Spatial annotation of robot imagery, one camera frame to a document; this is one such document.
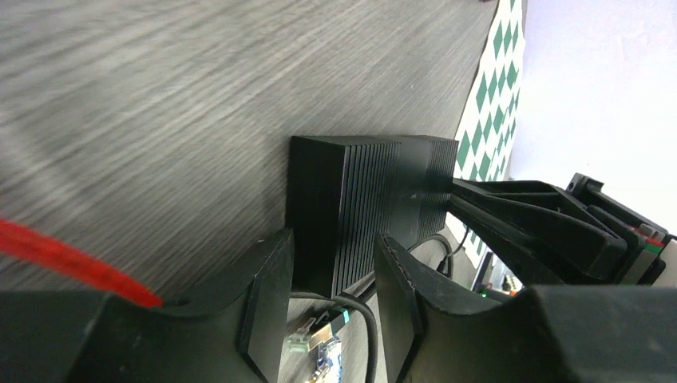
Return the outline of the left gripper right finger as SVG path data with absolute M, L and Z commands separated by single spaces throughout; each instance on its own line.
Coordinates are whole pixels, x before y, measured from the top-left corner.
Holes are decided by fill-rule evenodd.
M 391 382 L 673 382 L 676 291 L 534 286 L 496 302 L 377 235 Z

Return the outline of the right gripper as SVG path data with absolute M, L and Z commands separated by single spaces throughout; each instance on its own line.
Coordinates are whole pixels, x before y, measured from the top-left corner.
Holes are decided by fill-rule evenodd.
M 526 284 L 675 288 L 676 235 L 603 193 L 603 186 L 581 173 L 566 191 L 533 180 L 455 179 L 459 196 L 449 199 L 448 210 Z M 548 209 L 585 209 L 616 235 Z

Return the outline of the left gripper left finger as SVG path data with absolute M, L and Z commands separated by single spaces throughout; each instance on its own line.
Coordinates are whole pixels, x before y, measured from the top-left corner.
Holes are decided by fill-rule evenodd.
M 1 295 L 4 382 L 274 382 L 293 274 L 277 231 L 158 308 L 94 291 Z

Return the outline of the small black blue switch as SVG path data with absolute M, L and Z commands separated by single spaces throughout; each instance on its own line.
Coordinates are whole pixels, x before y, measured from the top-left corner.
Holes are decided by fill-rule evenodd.
M 437 234 L 458 146 L 435 136 L 293 136 L 285 224 L 294 285 L 334 297 L 373 271 L 376 235 L 407 248 Z

